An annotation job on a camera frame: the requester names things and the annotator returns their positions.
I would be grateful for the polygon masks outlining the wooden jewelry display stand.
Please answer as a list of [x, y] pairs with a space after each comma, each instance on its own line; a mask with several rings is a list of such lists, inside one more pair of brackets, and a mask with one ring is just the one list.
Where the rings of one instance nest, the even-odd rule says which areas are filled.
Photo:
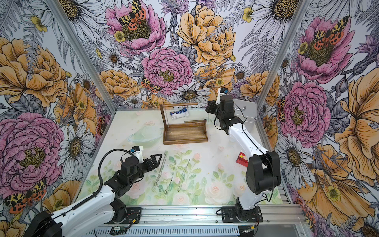
[[191, 143], [205, 143], [208, 141], [207, 135], [207, 119], [203, 120], [188, 120], [184, 123], [169, 124], [166, 116], [166, 108], [183, 107], [198, 105], [197, 102], [179, 103], [179, 104], [161, 104], [159, 106], [163, 120], [163, 144], [164, 145], [179, 145]]

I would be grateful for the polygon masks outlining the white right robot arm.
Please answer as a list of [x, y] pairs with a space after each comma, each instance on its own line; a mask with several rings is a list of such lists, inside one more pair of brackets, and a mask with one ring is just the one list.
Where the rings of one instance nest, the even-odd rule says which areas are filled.
[[240, 145], [248, 158], [245, 174], [248, 188], [237, 198], [233, 208], [221, 208], [223, 222], [261, 223], [263, 216], [259, 204], [270, 201], [267, 193], [281, 184], [279, 155], [268, 151], [253, 138], [244, 122], [235, 115], [234, 105], [230, 95], [219, 93], [217, 100], [210, 101], [206, 108], [207, 113], [216, 116], [220, 129]]

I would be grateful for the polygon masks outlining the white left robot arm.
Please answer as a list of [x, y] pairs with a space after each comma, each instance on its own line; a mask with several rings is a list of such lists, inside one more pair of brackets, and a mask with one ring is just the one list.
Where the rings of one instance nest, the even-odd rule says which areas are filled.
[[157, 169], [161, 159], [162, 154], [152, 155], [143, 161], [134, 156], [126, 158], [121, 169], [100, 190], [58, 211], [37, 214], [25, 236], [81, 237], [102, 224], [125, 221], [128, 210], [120, 197], [142, 180], [145, 173]]

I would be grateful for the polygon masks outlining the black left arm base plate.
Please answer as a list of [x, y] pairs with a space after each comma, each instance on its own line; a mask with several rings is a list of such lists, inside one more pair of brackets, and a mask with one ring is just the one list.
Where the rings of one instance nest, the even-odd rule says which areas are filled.
[[107, 224], [138, 224], [141, 212], [141, 207], [126, 207], [124, 210], [116, 212], [112, 220]]

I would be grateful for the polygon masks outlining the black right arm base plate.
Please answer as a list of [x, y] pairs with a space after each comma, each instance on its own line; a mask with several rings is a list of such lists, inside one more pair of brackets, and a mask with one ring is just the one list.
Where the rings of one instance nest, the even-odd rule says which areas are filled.
[[262, 223], [263, 215], [260, 207], [244, 210], [239, 206], [223, 206], [221, 208], [223, 223]]

